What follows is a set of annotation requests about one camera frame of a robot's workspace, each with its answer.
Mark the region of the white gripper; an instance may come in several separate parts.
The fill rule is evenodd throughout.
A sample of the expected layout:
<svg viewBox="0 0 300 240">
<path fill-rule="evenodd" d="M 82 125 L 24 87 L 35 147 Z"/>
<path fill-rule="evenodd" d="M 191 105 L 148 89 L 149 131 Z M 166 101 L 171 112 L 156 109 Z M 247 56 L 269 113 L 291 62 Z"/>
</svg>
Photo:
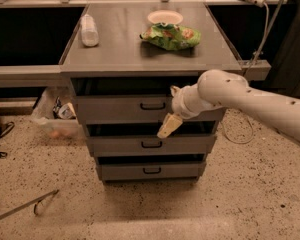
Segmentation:
<svg viewBox="0 0 300 240">
<path fill-rule="evenodd" d="M 171 107 L 175 114 L 168 113 L 165 116 L 163 124 L 157 133 L 160 139 L 169 137 L 177 130 L 183 123 L 182 119 L 191 119 L 202 112 L 220 108 L 219 105 L 205 101 L 199 96 L 197 84 L 187 85 L 182 88 L 172 85 L 170 92 L 172 95 Z"/>
</svg>

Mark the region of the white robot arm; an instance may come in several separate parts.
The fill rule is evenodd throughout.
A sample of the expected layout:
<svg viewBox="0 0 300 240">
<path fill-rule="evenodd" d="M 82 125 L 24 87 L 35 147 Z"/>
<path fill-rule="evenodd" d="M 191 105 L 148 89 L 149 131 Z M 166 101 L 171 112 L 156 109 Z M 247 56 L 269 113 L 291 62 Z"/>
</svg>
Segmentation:
<svg viewBox="0 0 300 240">
<path fill-rule="evenodd" d="M 212 69 L 191 86 L 171 86 L 172 111 L 157 136 L 167 138 L 188 119 L 205 111 L 237 109 L 300 145 L 300 99 L 254 89 L 238 74 Z"/>
</svg>

